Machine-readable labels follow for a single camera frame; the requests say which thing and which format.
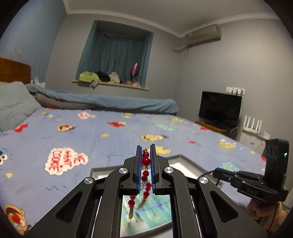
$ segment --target wooden headboard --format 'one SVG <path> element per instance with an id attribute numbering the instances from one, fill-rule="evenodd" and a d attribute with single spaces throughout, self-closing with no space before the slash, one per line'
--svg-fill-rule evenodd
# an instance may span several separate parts
<path id="1" fill-rule="evenodd" d="M 30 71 L 31 68 L 27 64 L 0 57 L 0 82 L 20 81 L 29 84 Z"/>

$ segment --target window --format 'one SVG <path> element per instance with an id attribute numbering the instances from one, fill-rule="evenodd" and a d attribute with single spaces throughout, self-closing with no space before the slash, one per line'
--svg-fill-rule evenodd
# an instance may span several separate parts
<path id="1" fill-rule="evenodd" d="M 113 22 L 95 21 L 81 55 L 76 79 L 82 72 L 116 72 L 120 83 L 145 86 L 153 33 Z M 138 63 L 136 76 L 130 70 Z"/>

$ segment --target teal curtain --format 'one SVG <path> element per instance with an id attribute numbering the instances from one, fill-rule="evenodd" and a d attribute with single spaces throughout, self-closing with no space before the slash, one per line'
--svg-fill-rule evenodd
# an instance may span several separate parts
<path id="1" fill-rule="evenodd" d="M 145 86 L 153 33 L 144 40 L 107 35 L 97 31 L 97 21 L 93 23 L 79 62 L 76 79 L 85 71 L 102 71 L 107 74 L 117 72 L 121 82 L 130 80 L 130 69 L 139 63 L 139 72 L 133 79 Z"/>

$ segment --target gray pillow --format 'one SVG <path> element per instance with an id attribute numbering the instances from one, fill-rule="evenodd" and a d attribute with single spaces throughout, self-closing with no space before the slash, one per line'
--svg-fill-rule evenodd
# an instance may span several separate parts
<path id="1" fill-rule="evenodd" d="M 0 85 L 0 131 L 16 128 L 40 108 L 22 82 Z"/>

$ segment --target pink balloon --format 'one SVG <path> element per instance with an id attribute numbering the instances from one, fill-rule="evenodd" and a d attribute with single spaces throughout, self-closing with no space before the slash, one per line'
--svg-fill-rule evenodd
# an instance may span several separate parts
<path id="1" fill-rule="evenodd" d="M 139 64 L 134 63 L 130 70 L 131 80 L 137 75 L 139 69 Z"/>

